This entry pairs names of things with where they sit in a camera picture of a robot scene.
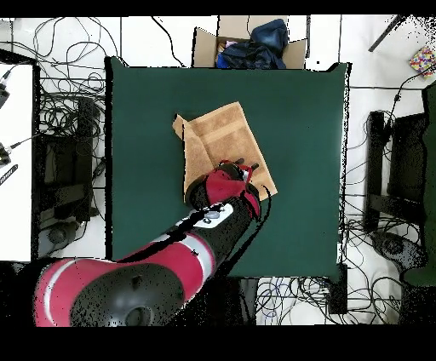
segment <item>towel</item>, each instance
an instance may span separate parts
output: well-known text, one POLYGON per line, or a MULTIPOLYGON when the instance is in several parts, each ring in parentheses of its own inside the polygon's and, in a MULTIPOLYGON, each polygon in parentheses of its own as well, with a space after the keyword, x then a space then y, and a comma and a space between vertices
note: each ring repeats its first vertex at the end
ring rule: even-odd
POLYGON ((259 190, 261 201, 267 198, 267 191, 262 185, 268 188, 271 195, 278 192, 238 102, 190 122, 176 115, 173 129, 185 141, 184 194, 194 180, 216 168, 221 160, 235 162, 240 158, 249 166, 259 164, 250 182, 259 190))

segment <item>colorful object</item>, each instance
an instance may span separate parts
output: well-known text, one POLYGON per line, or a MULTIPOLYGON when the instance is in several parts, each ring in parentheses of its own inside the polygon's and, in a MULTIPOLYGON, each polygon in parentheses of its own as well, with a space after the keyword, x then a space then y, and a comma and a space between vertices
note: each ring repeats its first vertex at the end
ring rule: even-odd
MULTIPOLYGON (((419 50, 415 56, 410 59, 410 66, 418 72, 424 72, 430 66, 436 63, 434 59, 434 53, 427 46, 419 50)), ((424 72, 422 75, 424 77, 430 77, 433 75, 434 68, 431 71, 424 72)))

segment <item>table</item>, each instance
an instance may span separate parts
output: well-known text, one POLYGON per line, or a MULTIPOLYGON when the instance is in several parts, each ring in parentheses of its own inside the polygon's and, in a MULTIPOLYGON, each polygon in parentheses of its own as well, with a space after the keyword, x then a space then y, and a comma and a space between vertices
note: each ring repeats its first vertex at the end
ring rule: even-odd
MULTIPOLYGON (((5 53, 0 52, 0 61, 5 53)), ((11 65, 0 63, 0 75, 11 65)), ((8 100, 0 109, 0 142, 11 146, 33 134, 32 65, 17 66, 9 75, 8 100)), ((30 261, 32 240, 32 142, 27 141, 10 154, 19 168, 0 186, 0 261, 30 261)))
MULTIPOLYGON (((124 68, 112 59, 107 258, 126 256, 189 211, 181 197, 182 144, 171 128, 175 113, 192 120, 239 101, 278 194, 230 275, 335 278, 346 71, 347 64, 327 72, 124 68)), ((265 212, 267 201, 262 206, 265 212)))

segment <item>dark green table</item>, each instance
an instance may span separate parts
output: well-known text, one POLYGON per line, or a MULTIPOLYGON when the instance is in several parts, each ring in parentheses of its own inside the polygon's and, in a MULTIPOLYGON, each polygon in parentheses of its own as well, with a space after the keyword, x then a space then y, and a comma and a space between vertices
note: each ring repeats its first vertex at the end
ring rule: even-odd
POLYGON ((231 276, 336 275, 347 64, 329 72, 128 68, 116 58, 110 64, 113 259, 189 210, 174 115, 192 120, 239 101, 278 194, 231 276))

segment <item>black cable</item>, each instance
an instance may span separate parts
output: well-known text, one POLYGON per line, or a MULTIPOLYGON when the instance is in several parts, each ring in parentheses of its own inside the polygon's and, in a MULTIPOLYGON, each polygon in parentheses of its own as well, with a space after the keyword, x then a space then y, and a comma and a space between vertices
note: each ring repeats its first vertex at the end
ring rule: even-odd
POLYGON ((250 22, 250 16, 247 18, 247 32, 249 33, 249 36, 251 37, 251 34, 249 32, 249 22, 250 22))
POLYGON ((158 26, 159 26, 159 27, 160 27, 160 28, 165 32, 165 34, 167 34, 168 39, 169 39, 169 43, 171 44, 171 54, 173 55, 173 58, 179 62, 179 64, 181 65, 181 67, 185 67, 185 66, 183 65, 183 63, 182 63, 180 60, 178 60, 178 59, 175 57, 175 55, 174 55, 173 39, 171 38, 170 34, 167 32, 167 30, 166 30, 166 29, 165 29, 161 24, 159 24, 159 22, 158 22, 156 19, 154 19, 154 16, 152 16, 152 20, 153 20, 156 24, 158 24, 158 26))

